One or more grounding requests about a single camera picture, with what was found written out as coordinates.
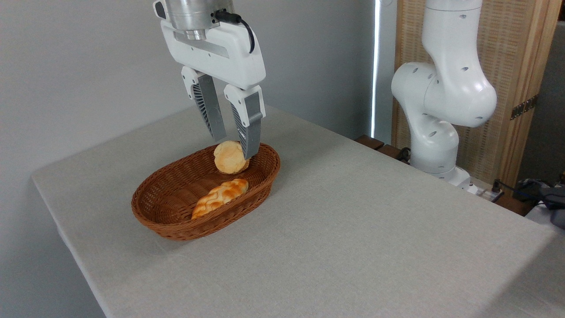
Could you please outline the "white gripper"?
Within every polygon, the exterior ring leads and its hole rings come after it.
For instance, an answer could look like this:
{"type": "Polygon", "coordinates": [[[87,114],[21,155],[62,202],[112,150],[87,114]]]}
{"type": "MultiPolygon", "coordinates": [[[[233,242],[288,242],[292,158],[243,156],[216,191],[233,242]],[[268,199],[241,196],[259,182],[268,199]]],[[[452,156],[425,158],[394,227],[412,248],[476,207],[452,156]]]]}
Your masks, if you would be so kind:
{"type": "Polygon", "coordinates": [[[157,0],[155,15],[172,58],[184,65],[186,92],[215,141],[226,137],[213,78],[228,83],[230,102],[244,159],[260,148],[266,116],[262,88],[266,78],[260,45],[231,0],[157,0]]]}

